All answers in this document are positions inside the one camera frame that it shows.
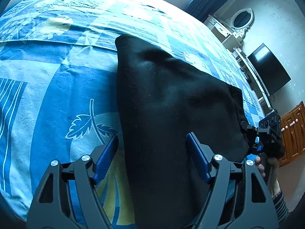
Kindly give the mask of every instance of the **flat screen tv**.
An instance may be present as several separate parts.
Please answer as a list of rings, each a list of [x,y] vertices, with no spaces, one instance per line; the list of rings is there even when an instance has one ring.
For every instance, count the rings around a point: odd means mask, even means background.
[[[291,78],[274,54],[262,44],[248,59],[255,68],[269,95],[288,83]]]

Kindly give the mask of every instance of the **ornate white mirror frame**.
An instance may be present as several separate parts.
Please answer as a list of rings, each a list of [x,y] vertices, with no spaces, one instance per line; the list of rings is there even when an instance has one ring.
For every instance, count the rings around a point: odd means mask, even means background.
[[[244,11],[247,11],[251,15],[248,23],[242,27],[234,27],[235,18]],[[239,36],[241,38],[243,38],[245,36],[245,31],[248,30],[248,28],[250,27],[250,24],[252,23],[253,20],[254,20],[253,10],[251,8],[243,8],[243,9],[237,11],[231,18],[225,20],[225,22],[229,25],[229,27],[233,28],[239,34]]]

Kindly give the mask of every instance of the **blue patterned bedspread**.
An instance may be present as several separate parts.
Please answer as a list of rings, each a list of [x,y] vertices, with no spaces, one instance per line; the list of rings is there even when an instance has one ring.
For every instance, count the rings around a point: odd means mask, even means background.
[[[249,123],[262,119],[230,52],[165,1],[22,0],[0,18],[0,191],[22,219],[52,160],[75,161],[116,132],[119,150],[96,188],[114,228],[135,227],[116,104],[114,40],[123,33],[241,88]]]

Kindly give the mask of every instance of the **brown cabinet door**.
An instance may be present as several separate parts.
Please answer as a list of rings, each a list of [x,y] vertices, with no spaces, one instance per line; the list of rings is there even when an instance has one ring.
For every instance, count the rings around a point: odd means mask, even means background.
[[[282,128],[285,127],[283,119],[281,119],[281,126],[282,126]],[[284,165],[290,163],[290,151],[289,151],[288,144],[286,143],[286,141],[287,141],[287,139],[288,139],[288,137],[287,137],[287,131],[288,131],[288,130],[284,130],[284,131],[282,132],[282,141],[283,141],[283,145],[284,145],[284,147],[285,147],[285,155],[284,155],[284,157],[282,157],[282,158],[279,159],[280,167],[282,167],[282,166],[284,166]]]
[[[300,145],[301,154],[305,154],[305,115],[302,105],[300,105],[296,110],[293,111],[293,117],[295,119],[295,124],[293,125],[297,141]]]
[[[290,124],[294,121],[293,114],[289,114],[283,118],[284,127],[286,132],[286,145],[288,145],[289,151],[290,151],[290,161],[295,160],[301,155],[301,149],[299,145],[299,140],[297,141],[294,125]]]

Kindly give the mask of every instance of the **blue bed sheet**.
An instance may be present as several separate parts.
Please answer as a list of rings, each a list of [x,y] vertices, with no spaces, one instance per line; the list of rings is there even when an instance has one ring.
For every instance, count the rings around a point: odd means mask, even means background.
[[[22,0],[0,18],[0,191],[22,219],[52,160],[75,161],[116,132],[119,150],[96,188],[114,228],[135,227],[116,104],[123,33],[239,87],[249,123],[263,118],[230,52],[165,1]]]

